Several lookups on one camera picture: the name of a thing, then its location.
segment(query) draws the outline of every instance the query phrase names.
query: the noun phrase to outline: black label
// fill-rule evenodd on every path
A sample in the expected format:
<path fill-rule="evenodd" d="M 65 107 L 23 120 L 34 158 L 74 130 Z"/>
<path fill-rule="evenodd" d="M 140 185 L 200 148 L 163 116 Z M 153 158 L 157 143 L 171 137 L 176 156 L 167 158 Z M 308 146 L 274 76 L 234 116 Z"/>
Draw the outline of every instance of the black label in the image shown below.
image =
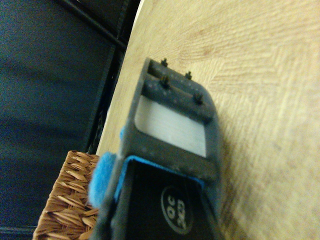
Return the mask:
<path fill-rule="evenodd" d="M 169 226 L 178 234 L 190 232 L 193 214 L 190 201 L 174 186 L 167 186 L 161 194 L 161 209 Z"/>

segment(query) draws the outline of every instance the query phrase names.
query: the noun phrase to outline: wicker basket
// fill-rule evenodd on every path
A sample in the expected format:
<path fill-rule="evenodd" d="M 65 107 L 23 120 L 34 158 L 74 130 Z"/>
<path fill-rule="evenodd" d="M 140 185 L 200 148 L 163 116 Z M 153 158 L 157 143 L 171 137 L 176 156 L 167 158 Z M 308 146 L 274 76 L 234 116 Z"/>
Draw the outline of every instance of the wicker basket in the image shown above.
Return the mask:
<path fill-rule="evenodd" d="M 69 151 L 39 218 L 33 240 L 86 240 L 98 210 L 88 204 L 88 184 L 99 157 Z"/>

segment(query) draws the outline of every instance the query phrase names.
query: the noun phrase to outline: wooden table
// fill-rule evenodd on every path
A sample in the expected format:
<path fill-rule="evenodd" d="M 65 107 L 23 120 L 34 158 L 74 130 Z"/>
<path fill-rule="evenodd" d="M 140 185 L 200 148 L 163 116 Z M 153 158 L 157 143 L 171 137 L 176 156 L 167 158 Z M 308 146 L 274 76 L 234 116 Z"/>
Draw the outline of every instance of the wooden table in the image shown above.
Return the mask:
<path fill-rule="evenodd" d="M 98 155 L 118 150 L 146 57 L 215 102 L 226 239 L 320 239 L 319 0 L 145 0 Z"/>

